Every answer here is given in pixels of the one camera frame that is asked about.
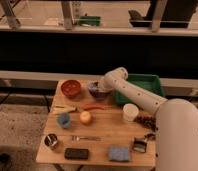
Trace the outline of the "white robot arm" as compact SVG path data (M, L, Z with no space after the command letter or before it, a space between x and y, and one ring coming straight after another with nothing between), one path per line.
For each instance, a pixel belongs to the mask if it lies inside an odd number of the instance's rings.
M127 81L124 67L107 72L98 87L117 90L156 117L156 171L198 171L198 108L184 99L166 99Z

